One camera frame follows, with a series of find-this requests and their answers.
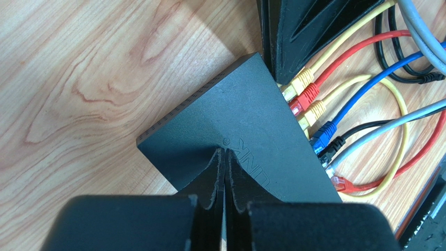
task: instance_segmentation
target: wood grain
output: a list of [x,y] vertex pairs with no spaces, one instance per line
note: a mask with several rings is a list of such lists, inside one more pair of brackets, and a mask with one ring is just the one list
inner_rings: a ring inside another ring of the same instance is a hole
[[[442,38],[444,4],[417,5]],[[136,137],[236,58],[261,50],[255,0],[4,0],[0,7],[1,250],[38,249],[57,212],[77,195],[175,193],[136,149]],[[343,48],[371,31],[363,27]],[[403,41],[406,53],[415,51],[410,39]],[[364,49],[331,76],[322,94],[348,77],[379,71],[373,49]],[[414,110],[442,98],[443,85],[398,87]],[[339,131],[397,115],[392,96],[374,87]],[[406,158],[436,119],[410,124]],[[385,173],[399,138],[394,131],[367,144],[340,173],[355,182]],[[443,153],[437,144],[371,201],[394,229]]]

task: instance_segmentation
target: yellow connector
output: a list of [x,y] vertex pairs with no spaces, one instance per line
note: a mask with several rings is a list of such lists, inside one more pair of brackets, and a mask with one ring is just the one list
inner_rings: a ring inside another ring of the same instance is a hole
[[313,126],[326,110],[327,107],[322,100],[314,101],[305,112],[297,116],[297,121],[302,130],[305,131]]
[[281,87],[283,97],[289,102],[300,95],[314,79],[311,69],[302,69],[289,84]]

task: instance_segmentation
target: wooden table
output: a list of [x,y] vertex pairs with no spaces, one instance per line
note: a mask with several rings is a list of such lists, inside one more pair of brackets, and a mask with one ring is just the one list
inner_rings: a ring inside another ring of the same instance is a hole
[[[255,0],[218,2],[1,1],[1,250],[38,249],[57,212],[77,195],[175,193],[137,150],[136,137],[235,59],[261,50]],[[443,1],[417,5],[434,34],[444,37]],[[369,24],[340,51],[371,35]],[[406,53],[416,50],[410,38],[402,41]],[[373,48],[364,49],[329,78],[322,95],[351,76],[379,71]],[[397,86],[415,110],[444,97],[444,84]],[[354,89],[331,104],[323,121]],[[397,111],[390,93],[374,87],[339,131]],[[437,118],[410,124],[406,159],[421,148]],[[394,130],[374,140],[339,172],[355,182],[384,174],[399,138]],[[440,142],[445,140],[443,133]],[[444,152],[437,144],[371,201],[393,229]]]

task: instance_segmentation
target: blue connector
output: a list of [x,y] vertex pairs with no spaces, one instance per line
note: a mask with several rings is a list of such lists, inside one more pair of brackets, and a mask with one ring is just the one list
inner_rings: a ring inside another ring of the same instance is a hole
[[322,152],[324,148],[330,143],[331,138],[338,128],[336,125],[327,121],[310,139],[310,144],[316,154]]

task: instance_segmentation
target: blue cable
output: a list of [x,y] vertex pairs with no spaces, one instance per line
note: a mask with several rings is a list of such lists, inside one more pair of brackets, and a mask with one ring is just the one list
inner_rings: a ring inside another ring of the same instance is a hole
[[[446,48],[446,41],[441,43],[441,46],[443,48]],[[342,109],[338,112],[338,114],[333,118],[331,122],[333,122],[335,125],[338,125],[339,122],[344,118],[344,116],[347,114],[347,112],[353,107],[353,105],[358,102],[358,100],[368,91],[370,88],[372,88],[375,84],[379,83],[383,78],[389,76],[390,73],[396,71],[397,69],[403,67],[403,65],[406,65],[416,59],[419,59],[422,57],[423,54],[421,52],[414,53],[406,58],[404,58],[401,61],[396,62],[389,68],[383,70],[378,75],[374,76],[371,80],[369,80],[364,86],[361,87],[361,89],[358,90],[358,92],[353,95],[353,97],[342,107]]]
[[[441,43],[443,48],[446,47],[446,41]],[[324,148],[327,147],[333,135],[336,133],[337,126],[339,122],[345,117],[347,112],[353,107],[353,105],[358,102],[358,100],[372,88],[375,84],[381,81],[383,78],[389,76],[390,73],[396,71],[397,69],[403,67],[404,65],[419,59],[423,54],[421,52],[414,53],[401,61],[396,62],[389,68],[383,70],[381,73],[369,80],[361,89],[356,92],[353,97],[347,101],[347,103],[342,107],[338,114],[333,118],[332,121],[327,121],[310,139],[310,144],[316,154],[319,154]]]

